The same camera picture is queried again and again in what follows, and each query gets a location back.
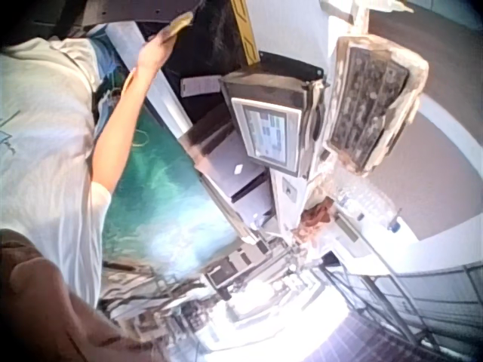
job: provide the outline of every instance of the equipment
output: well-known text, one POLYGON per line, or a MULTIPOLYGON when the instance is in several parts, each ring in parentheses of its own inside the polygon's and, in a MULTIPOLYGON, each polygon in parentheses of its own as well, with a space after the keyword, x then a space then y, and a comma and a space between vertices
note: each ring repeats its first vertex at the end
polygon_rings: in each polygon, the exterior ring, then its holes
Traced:
POLYGON ((250 158, 308 179, 325 149, 361 176, 390 152, 417 111, 428 63, 375 35, 341 37, 336 53, 334 84, 321 70, 307 75, 313 66, 273 55, 221 79, 250 158))

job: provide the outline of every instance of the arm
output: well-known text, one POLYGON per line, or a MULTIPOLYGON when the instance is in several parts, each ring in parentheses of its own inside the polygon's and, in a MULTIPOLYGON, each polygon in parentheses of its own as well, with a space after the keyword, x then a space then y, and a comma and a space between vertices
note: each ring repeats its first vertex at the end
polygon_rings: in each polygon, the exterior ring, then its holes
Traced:
POLYGON ((161 31, 141 49, 134 76, 107 121, 94 149, 92 181, 113 193, 128 161, 137 118, 156 73, 173 50, 175 37, 161 31))

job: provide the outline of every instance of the white sticker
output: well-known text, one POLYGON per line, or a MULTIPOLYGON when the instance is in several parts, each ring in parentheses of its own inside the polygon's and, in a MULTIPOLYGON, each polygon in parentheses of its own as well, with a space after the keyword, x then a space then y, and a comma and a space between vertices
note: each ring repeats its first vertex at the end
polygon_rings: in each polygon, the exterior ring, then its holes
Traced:
POLYGON ((206 75, 181 79, 181 97, 220 92, 221 75, 206 75))
POLYGON ((239 175, 240 173, 242 173, 242 170, 243 170, 243 164, 237 164, 236 167, 235 167, 234 174, 239 175))

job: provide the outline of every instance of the hand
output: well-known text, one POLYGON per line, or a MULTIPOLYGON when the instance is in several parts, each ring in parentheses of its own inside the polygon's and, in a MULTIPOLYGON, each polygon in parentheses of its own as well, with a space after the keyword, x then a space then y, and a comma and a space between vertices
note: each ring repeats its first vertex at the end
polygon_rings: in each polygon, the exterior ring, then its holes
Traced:
POLYGON ((152 79, 166 63, 176 42, 176 36, 166 39, 167 36, 163 29, 145 43, 137 58, 136 71, 138 74, 146 75, 152 79))

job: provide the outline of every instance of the yellow object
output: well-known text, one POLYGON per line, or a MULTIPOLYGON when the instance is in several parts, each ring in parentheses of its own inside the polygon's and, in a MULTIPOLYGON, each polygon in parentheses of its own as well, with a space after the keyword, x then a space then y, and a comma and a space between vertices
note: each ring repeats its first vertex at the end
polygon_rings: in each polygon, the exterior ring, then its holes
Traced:
POLYGON ((163 32, 166 32, 168 36, 166 37, 165 41, 169 38, 175 36, 181 29, 186 28, 191 22, 193 21, 194 14, 192 11, 188 11, 184 14, 181 14, 179 17, 176 17, 173 21, 170 22, 166 30, 163 29, 163 32))
MULTIPOLYGON (((167 35, 164 38, 164 41, 174 37, 178 32, 182 29, 186 28, 191 22, 193 21, 194 14, 192 11, 187 11, 184 14, 181 14, 179 17, 174 18, 170 24, 162 30, 167 35)), ((128 89, 129 84, 133 80, 134 73, 136 72, 136 68, 133 68, 129 73, 128 77, 126 78, 124 85, 122 86, 121 96, 125 93, 126 89, 128 89)))
POLYGON ((254 63, 259 63, 260 57, 258 55, 257 45, 255 44, 254 32, 251 30, 247 3, 245 0, 231 0, 231 2, 247 63, 249 66, 254 63))

